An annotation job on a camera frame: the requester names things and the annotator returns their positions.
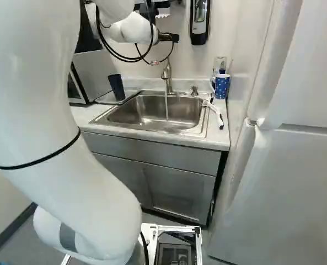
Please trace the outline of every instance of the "gray countertop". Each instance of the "gray countertop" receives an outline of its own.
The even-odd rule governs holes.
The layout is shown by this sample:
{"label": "gray countertop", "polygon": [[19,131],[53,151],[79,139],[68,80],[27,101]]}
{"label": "gray countertop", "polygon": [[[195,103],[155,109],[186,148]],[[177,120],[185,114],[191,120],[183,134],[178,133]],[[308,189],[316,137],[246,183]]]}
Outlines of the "gray countertop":
{"label": "gray countertop", "polygon": [[[158,79],[144,79],[144,80],[131,79],[129,81],[125,80],[124,86],[128,87],[128,84],[130,84],[131,87],[137,87],[145,90],[164,89],[164,83]],[[176,91],[187,92],[190,88],[189,85],[192,84],[198,84],[199,91],[201,92],[210,92],[207,87],[208,81],[205,80],[200,80],[200,81],[174,80],[173,87],[175,88]],[[211,149],[211,150],[229,151],[230,141],[229,141],[229,128],[228,128],[226,101],[215,99],[213,103],[221,110],[225,126],[223,130],[220,130],[218,128],[215,113],[210,111],[208,117],[207,135],[205,138],[165,134],[162,132],[158,133],[154,131],[126,129],[126,128],[119,128],[114,126],[97,125],[97,124],[89,123],[103,112],[109,110],[110,108],[113,108],[112,105],[92,104],[90,106],[85,106],[85,107],[71,106],[71,111],[80,129],[82,131],[86,131],[89,133],[106,134],[112,136],[120,136],[120,137],[140,139],[140,140],[149,140],[155,142],[198,147],[198,148]]]}

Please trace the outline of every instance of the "gray floor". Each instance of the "gray floor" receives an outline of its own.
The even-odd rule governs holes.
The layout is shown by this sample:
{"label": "gray floor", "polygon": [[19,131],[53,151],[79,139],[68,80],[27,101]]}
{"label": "gray floor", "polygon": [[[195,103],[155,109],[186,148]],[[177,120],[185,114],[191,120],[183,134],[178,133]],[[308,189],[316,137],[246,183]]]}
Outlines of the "gray floor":
{"label": "gray floor", "polygon": [[[143,214],[143,222],[158,225],[179,225],[153,215]],[[202,232],[203,238],[203,265],[222,265],[210,259],[205,251],[208,242],[208,232]],[[42,243],[34,231],[32,219],[29,219],[14,236],[0,250],[0,262],[7,265],[60,265],[64,254]],[[70,265],[84,265],[83,262],[73,259]]]}

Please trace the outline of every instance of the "water stream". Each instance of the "water stream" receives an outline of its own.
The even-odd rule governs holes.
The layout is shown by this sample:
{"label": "water stream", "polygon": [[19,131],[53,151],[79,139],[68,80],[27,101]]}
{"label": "water stream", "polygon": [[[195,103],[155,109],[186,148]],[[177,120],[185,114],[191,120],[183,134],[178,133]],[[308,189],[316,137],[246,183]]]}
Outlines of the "water stream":
{"label": "water stream", "polygon": [[165,118],[168,121],[167,89],[165,89]]}

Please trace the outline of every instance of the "blue polka dot mug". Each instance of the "blue polka dot mug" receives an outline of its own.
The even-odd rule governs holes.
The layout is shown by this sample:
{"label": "blue polka dot mug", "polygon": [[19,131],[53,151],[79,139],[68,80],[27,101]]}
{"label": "blue polka dot mug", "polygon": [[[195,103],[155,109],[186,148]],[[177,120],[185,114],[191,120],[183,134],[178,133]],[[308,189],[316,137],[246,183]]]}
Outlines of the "blue polka dot mug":
{"label": "blue polka dot mug", "polygon": [[225,99],[227,97],[229,83],[230,83],[230,75],[228,74],[216,75],[215,94],[217,99]]}

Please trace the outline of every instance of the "white refrigerator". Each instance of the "white refrigerator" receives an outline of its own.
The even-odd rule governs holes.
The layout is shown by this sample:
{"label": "white refrigerator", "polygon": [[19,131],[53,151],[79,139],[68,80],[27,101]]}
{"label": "white refrigerator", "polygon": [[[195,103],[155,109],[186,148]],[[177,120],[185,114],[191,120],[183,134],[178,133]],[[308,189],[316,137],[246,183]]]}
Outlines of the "white refrigerator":
{"label": "white refrigerator", "polygon": [[208,254],[327,265],[327,0],[241,0]]}

